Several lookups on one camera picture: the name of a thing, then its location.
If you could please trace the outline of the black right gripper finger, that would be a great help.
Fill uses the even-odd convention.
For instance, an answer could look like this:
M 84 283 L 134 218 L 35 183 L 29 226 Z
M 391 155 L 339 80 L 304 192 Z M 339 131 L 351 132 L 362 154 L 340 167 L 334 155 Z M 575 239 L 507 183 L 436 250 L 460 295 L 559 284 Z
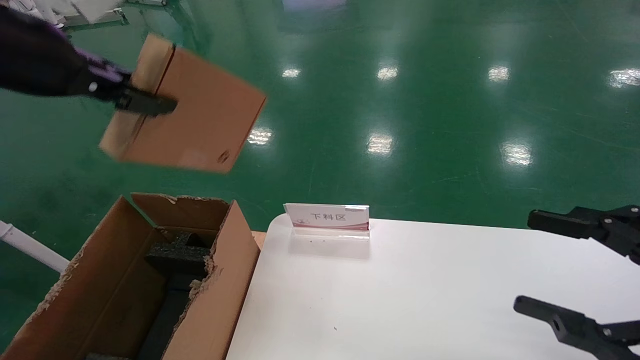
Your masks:
M 638 360 L 631 347 L 640 342 L 638 320 L 598 323 L 583 313 L 546 301 L 519 295 L 513 303 L 515 312 L 547 323 L 558 342 L 584 351 L 597 360 Z
M 593 239 L 634 264 L 640 264 L 640 208 L 626 205 L 611 210 L 574 207 L 566 214 L 531 210 L 527 226 L 532 230 Z

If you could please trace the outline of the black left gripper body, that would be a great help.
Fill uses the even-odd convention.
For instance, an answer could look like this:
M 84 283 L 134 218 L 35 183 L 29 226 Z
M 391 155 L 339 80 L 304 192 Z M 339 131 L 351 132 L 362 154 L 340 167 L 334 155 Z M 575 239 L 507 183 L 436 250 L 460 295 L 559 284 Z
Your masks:
M 0 30 L 3 89 L 41 97 L 130 102 L 128 71 L 77 48 L 45 20 L 2 6 Z

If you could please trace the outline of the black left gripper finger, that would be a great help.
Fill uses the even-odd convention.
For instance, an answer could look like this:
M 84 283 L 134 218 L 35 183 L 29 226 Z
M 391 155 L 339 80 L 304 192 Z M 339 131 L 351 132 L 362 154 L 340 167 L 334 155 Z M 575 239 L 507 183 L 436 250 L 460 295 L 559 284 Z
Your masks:
M 131 114 L 157 117 L 171 114 L 178 100 L 128 86 L 114 99 L 115 108 Z

